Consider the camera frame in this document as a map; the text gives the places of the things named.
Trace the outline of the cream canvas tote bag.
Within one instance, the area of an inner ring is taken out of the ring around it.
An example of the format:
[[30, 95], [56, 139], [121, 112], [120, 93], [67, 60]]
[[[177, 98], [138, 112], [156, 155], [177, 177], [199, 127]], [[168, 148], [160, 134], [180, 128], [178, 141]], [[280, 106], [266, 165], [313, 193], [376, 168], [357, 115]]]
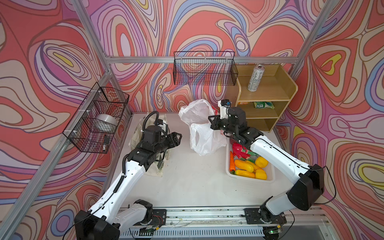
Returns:
[[155, 152], [154, 146], [157, 143], [155, 143], [154, 145], [145, 143], [142, 140], [142, 135], [143, 135], [143, 123], [145, 120], [148, 120], [147, 122], [147, 127], [148, 127], [149, 125], [152, 125], [155, 121], [160, 119], [166, 121], [168, 124], [167, 117], [165, 114], [155, 113], [151, 115], [150, 113], [147, 113], [144, 117], [140, 118], [135, 128], [135, 131], [131, 137], [131, 140], [129, 142], [130, 150], [138, 150], [138, 149], [144, 150], [146, 152], [144, 156], [150, 157], [149, 160], [143, 162], [143, 165], [147, 170], [145, 174], [148, 176], [159, 177], [159, 178], [163, 176], [164, 169], [166, 168], [166, 165], [171, 157], [171, 150], [168, 149], [168, 150], [165, 150], [164, 152]]

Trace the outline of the white plastic grocery bag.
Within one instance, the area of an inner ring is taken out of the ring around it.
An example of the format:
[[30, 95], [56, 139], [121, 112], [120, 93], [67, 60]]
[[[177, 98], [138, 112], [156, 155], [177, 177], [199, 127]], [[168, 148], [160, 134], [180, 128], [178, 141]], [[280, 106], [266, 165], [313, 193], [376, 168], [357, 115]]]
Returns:
[[217, 111], [204, 99], [193, 101], [179, 111], [181, 121], [190, 130], [190, 147], [200, 156], [212, 155], [227, 145], [223, 132], [211, 129], [208, 117], [216, 114]]

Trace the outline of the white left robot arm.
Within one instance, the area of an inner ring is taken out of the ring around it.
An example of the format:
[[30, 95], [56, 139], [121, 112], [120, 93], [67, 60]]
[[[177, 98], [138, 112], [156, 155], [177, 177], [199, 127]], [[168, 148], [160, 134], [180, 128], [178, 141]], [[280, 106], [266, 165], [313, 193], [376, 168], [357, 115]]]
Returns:
[[180, 145], [182, 135], [176, 132], [158, 140], [142, 142], [123, 158], [122, 173], [104, 195], [88, 210], [79, 211], [74, 227], [78, 240], [117, 240], [135, 224], [157, 227], [164, 221], [153, 215], [153, 205], [137, 200], [130, 208], [120, 212], [124, 200], [156, 161], [157, 155]]

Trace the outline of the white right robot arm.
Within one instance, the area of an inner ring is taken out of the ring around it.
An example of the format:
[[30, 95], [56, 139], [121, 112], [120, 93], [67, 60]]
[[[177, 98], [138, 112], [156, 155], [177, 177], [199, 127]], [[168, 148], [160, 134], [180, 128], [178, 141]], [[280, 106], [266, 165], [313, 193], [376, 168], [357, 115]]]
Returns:
[[211, 129], [222, 130], [231, 139], [254, 153], [259, 154], [282, 172], [293, 186], [274, 197], [270, 197], [260, 206], [260, 215], [264, 221], [285, 211], [299, 209], [307, 211], [324, 193], [324, 169], [315, 164], [302, 162], [270, 141], [261, 131], [248, 127], [246, 122], [230, 116], [208, 117]]

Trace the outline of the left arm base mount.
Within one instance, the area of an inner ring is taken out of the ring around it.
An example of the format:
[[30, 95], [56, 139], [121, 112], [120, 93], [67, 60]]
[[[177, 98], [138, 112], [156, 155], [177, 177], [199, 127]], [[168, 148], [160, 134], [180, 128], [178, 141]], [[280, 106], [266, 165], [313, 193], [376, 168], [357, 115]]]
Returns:
[[153, 226], [161, 227], [166, 224], [167, 210], [166, 209], [154, 209], [148, 217], [144, 220], [134, 224], [134, 226]]

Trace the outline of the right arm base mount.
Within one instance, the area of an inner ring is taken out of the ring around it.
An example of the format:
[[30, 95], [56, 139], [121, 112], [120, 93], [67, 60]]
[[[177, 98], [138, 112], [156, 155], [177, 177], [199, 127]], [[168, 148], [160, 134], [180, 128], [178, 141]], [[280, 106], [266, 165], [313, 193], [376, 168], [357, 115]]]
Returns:
[[241, 217], [245, 218], [249, 225], [284, 225], [287, 223], [283, 213], [273, 215], [266, 208], [245, 208]]

